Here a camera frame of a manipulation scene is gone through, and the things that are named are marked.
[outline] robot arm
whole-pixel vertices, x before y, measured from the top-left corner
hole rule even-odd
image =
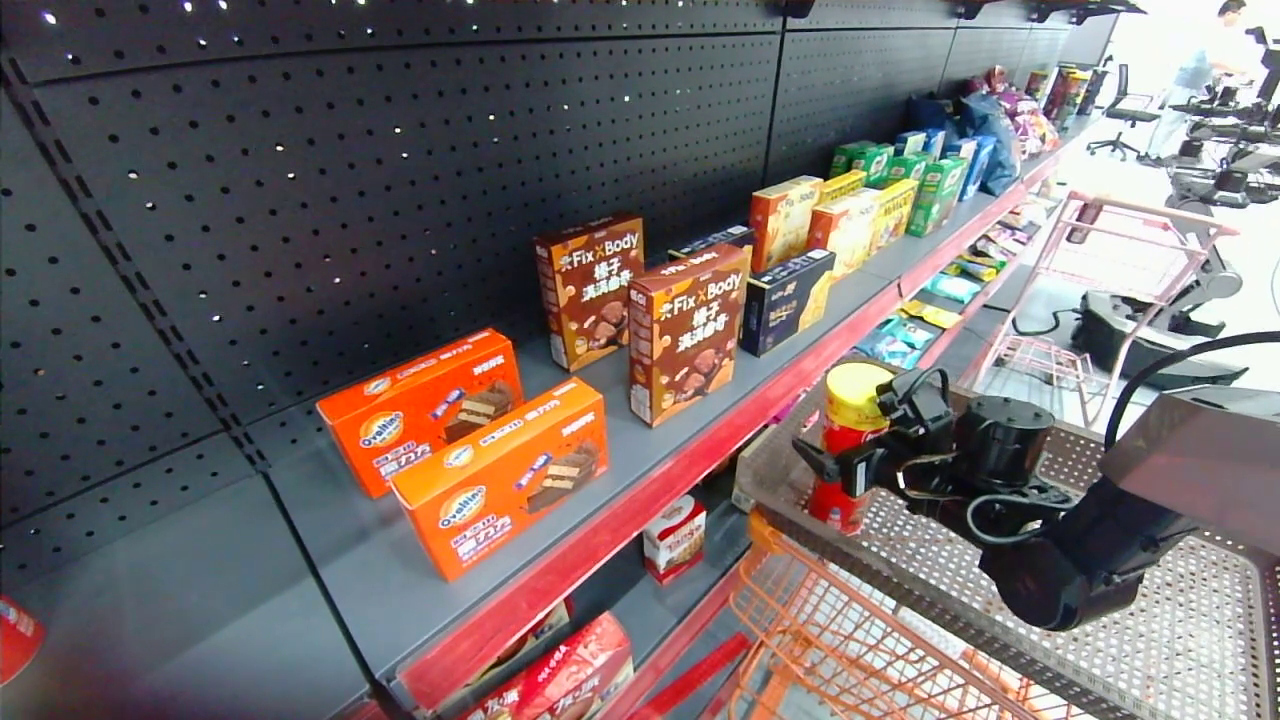
[[[872,478],[980,547],[979,568],[1023,621],[1069,630],[1128,607],[1144,571],[1202,524],[1280,552],[1280,393],[1201,386],[1161,396],[1073,501],[1034,473],[1047,410],[978,397],[956,415],[943,388],[923,382],[931,373],[878,388],[890,432],[861,447],[833,459],[794,445],[815,469],[838,468],[850,495],[869,489],[855,478]]]

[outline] yellow lid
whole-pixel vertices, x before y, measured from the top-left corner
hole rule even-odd
[[[888,424],[876,406],[876,387],[893,373],[870,363],[845,363],[827,373],[827,418],[855,430],[876,430]]]

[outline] office chair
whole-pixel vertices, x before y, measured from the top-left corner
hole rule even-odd
[[[1134,99],[1144,99],[1146,101],[1142,104],[1143,108],[1149,106],[1155,100],[1151,95],[1129,92],[1129,65],[1128,63],[1120,63],[1120,67],[1116,68],[1116,99],[1112,100],[1111,104],[1107,105],[1107,109],[1102,111],[1102,117],[1124,120],[1129,123],[1129,127],[1132,128],[1138,127],[1138,123],[1152,123],[1160,119],[1160,113],[1120,106]],[[1133,152],[1134,155],[1142,154],[1140,150],[1124,141],[1124,131],[1117,132],[1115,140],[1098,140],[1085,146],[1089,155],[1097,155],[1098,150],[1102,150],[1103,147],[1108,149],[1112,154],[1119,152],[1121,160],[1128,160],[1129,152]]]

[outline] wire cart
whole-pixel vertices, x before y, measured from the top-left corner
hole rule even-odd
[[[739,460],[758,516],[731,606],[756,643],[732,717],[1280,717],[1274,555],[1204,530],[1148,570],[1128,610],[1068,633],[1030,628],[977,548],[893,496],[873,491],[854,537],[803,510],[812,470],[790,441],[817,439],[823,400],[819,386]],[[1101,454],[1097,436],[1059,424],[1038,473],[1083,492]],[[829,715],[805,714],[815,707]]]

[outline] perforated metal tray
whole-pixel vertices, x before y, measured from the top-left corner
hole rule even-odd
[[[954,404],[968,402],[954,392]],[[812,471],[790,439],[822,407],[819,386],[739,464],[739,487],[776,528],[1100,720],[1277,720],[1280,564],[1216,532],[1181,542],[1147,573],[1138,601],[1085,628],[1023,624],[978,570],[979,551],[876,491],[863,532],[845,538],[803,510]],[[806,432],[817,439],[819,429]],[[1084,491],[1098,436],[1056,427],[1039,474]]]

